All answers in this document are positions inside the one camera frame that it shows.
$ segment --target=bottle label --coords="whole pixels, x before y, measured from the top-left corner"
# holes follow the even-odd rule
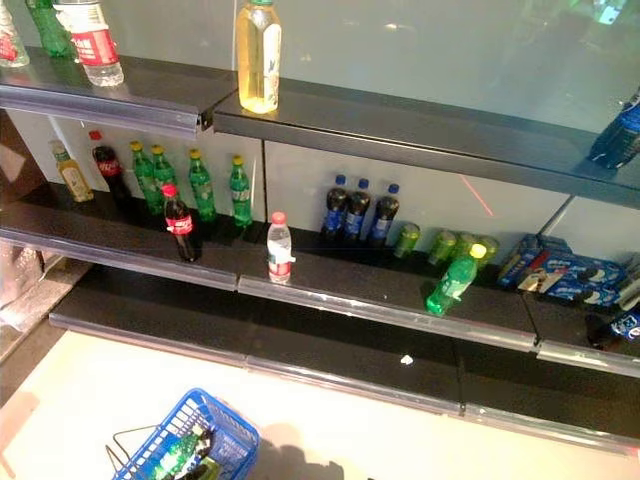
[[[362,228],[362,222],[364,220],[363,215],[356,215],[355,213],[347,213],[347,220],[345,223],[345,231],[348,235],[358,235]]]
[[[18,49],[13,45],[8,33],[0,34],[0,58],[10,62],[18,58]]]
[[[267,103],[278,103],[280,81],[280,25],[269,25],[263,34],[264,48],[264,99]]]
[[[343,218],[344,218],[343,212],[339,210],[327,211],[327,217],[324,220],[324,228],[328,232],[335,232],[342,226]]]
[[[97,162],[100,173],[103,177],[114,177],[122,173],[122,167],[117,159],[106,160],[104,162]]]
[[[78,51],[78,58],[84,65],[99,67],[118,61],[108,28],[94,32],[72,33],[71,40]]]
[[[183,218],[166,218],[167,230],[174,235],[187,235],[193,230],[193,222],[191,221],[191,215]]]

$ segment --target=bottle cap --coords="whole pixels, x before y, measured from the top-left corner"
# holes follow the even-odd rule
[[[274,225],[285,225],[287,223],[287,214],[284,212],[273,212],[273,215],[271,215],[271,223]]]
[[[469,250],[469,255],[471,255],[475,259],[480,259],[484,257],[486,253],[487,253],[487,247],[479,243],[474,243],[471,246],[471,250]]]
[[[178,194],[178,187],[176,187],[173,183],[169,183],[162,187],[162,194],[165,197],[175,197]]]

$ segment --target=bottle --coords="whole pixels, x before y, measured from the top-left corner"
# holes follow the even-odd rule
[[[164,197],[153,177],[153,162],[142,150],[142,143],[134,140],[129,145],[133,153],[133,172],[147,201],[147,207],[151,215],[161,215],[164,212]]]
[[[236,19],[238,95],[254,113],[278,108],[282,27],[272,0],[248,0]]]
[[[93,192],[87,185],[87,181],[84,179],[80,167],[75,160],[69,157],[67,149],[60,140],[52,140],[49,142],[51,146],[51,152],[56,159],[58,171],[62,176],[64,183],[67,184],[67,188],[73,199],[80,202],[87,202],[93,200]]]
[[[124,74],[100,2],[58,0],[54,8],[60,23],[71,33],[89,81],[98,87],[120,85]]]
[[[158,188],[162,189],[169,184],[178,185],[176,172],[164,156],[164,147],[154,145],[151,147],[151,153],[153,154],[153,177]]]
[[[598,136],[588,160],[605,168],[620,168],[640,152],[640,89]]]
[[[359,190],[351,192],[347,200],[347,219],[344,227],[344,242],[354,244],[360,240],[362,222],[367,213],[371,197],[366,192],[369,188],[369,180],[361,178],[358,182]]]
[[[251,189],[242,165],[244,165],[242,157],[234,155],[230,180],[231,199],[233,200],[233,219],[236,226],[247,227],[253,222],[251,219]]]
[[[174,184],[164,185],[162,193],[166,199],[164,218],[167,221],[167,230],[176,239],[180,258],[193,262],[196,259],[196,249],[191,236],[193,221],[189,207],[178,197],[178,188]]]
[[[373,248],[382,248],[387,243],[387,234],[389,233],[389,228],[391,227],[391,222],[393,222],[393,217],[398,213],[398,209],[400,208],[400,202],[395,197],[391,195],[395,195],[400,191],[400,187],[392,183],[389,185],[389,195],[385,195],[376,204],[376,215],[373,219],[373,224],[371,225],[371,229],[369,230],[369,237],[367,242],[370,247]]]
[[[0,0],[0,67],[24,67],[28,64],[29,55],[13,25],[13,18],[4,0]]]
[[[40,33],[40,42],[50,57],[75,58],[71,35],[56,18],[51,0],[25,0],[33,23]]]
[[[427,298],[426,307],[429,312],[444,315],[455,302],[460,301],[460,295],[476,277],[476,262],[485,253],[487,253],[486,247],[475,243],[467,255],[453,261],[433,293]]]
[[[200,150],[194,148],[189,151],[191,167],[189,168],[189,181],[193,196],[198,205],[200,220],[203,222],[213,222],[216,218],[216,206],[213,201],[213,187],[211,187],[211,176],[202,163]]]
[[[327,193],[327,215],[320,230],[320,237],[327,242],[334,242],[344,229],[347,191],[342,186],[346,182],[344,175],[336,176],[336,186]]]
[[[91,130],[89,138],[94,144],[91,154],[98,164],[102,177],[109,185],[113,199],[120,206],[130,206],[131,192],[122,178],[122,166],[116,152],[108,145],[102,144],[102,134],[99,130]]]
[[[291,277],[291,232],[287,227],[287,216],[283,212],[271,215],[271,226],[267,233],[269,251],[269,278],[275,283],[287,283]]]

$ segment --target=plastic bottle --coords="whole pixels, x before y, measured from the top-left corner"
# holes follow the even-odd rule
[[[58,20],[71,33],[78,59],[89,81],[112,87],[124,81],[109,25],[97,0],[58,0]]]
[[[367,242],[370,247],[382,248],[387,243],[387,234],[393,222],[393,217],[398,213],[400,208],[400,202],[392,195],[397,194],[400,191],[400,187],[392,183],[389,185],[389,195],[385,195],[376,204],[376,216],[373,219],[373,224],[369,230],[369,237]]]
[[[251,225],[251,188],[249,178],[244,172],[244,160],[240,155],[233,157],[233,170],[231,170],[231,199],[233,200],[233,219],[236,226],[247,227]]]
[[[133,172],[147,202],[147,207],[151,215],[161,215],[164,211],[164,197],[153,177],[153,162],[142,150],[142,143],[134,140],[130,146],[133,153]]]
[[[69,157],[69,153],[67,149],[64,148],[62,142],[60,140],[52,140],[49,142],[49,145],[56,159],[60,176],[62,176],[64,183],[66,183],[73,199],[78,203],[93,200],[93,192],[84,179],[80,167],[78,167],[75,160]]]
[[[254,113],[278,108],[282,27],[272,0],[248,0],[236,19],[240,105]]]
[[[327,192],[327,214],[320,230],[320,236],[327,242],[334,242],[343,233],[347,191],[342,186],[346,182],[344,175],[336,176],[336,186]]]
[[[453,304],[460,301],[460,295],[476,277],[477,261],[486,252],[487,249],[484,245],[475,243],[469,254],[453,261],[433,293],[427,298],[426,307],[429,312],[444,315]]]
[[[360,240],[362,222],[371,203],[371,197],[366,192],[369,188],[369,180],[361,178],[358,182],[358,188],[359,190],[349,194],[347,200],[347,218],[344,227],[344,242],[346,244],[355,244]]]
[[[51,0],[25,0],[33,23],[40,33],[40,42],[50,57],[75,58],[71,35],[56,18]]]
[[[28,64],[29,55],[13,25],[13,18],[4,0],[0,0],[0,67],[24,67]]]
[[[189,168],[189,181],[193,196],[198,205],[200,220],[203,222],[213,222],[216,218],[216,206],[213,200],[213,187],[211,186],[211,176],[202,163],[200,150],[194,148],[189,151],[191,167]]]
[[[193,262],[196,259],[196,249],[191,236],[193,221],[189,207],[178,197],[178,188],[174,184],[164,185],[162,193],[166,198],[164,218],[167,221],[167,230],[176,240],[180,258]]]
[[[269,278],[275,283],[287,283],[291,277],[291,232],[287,227],[287,216],[283,212],[271,215],[271,226],[267,233],[269,251]]]
[[[98,164],[102,177],[109,185],[109,191],[113,195],[113,199],[119,206],[130,207],[131,192],[122,178],[122,166],[116,152],[113,148],[102,143],[102,134],[99,130],[91,130],[89,138],[94,143],[91,154]]]

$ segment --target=blue label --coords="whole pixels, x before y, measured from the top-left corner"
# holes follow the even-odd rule
[[[327,216],[324,219],[324,228],[328,232],[335,232],[336,230],[340,229],[340,227],[342,226],[342,219],[343,219],[342,213],[343,212],[341,211],[335,211],[335,210],[327,211]]]

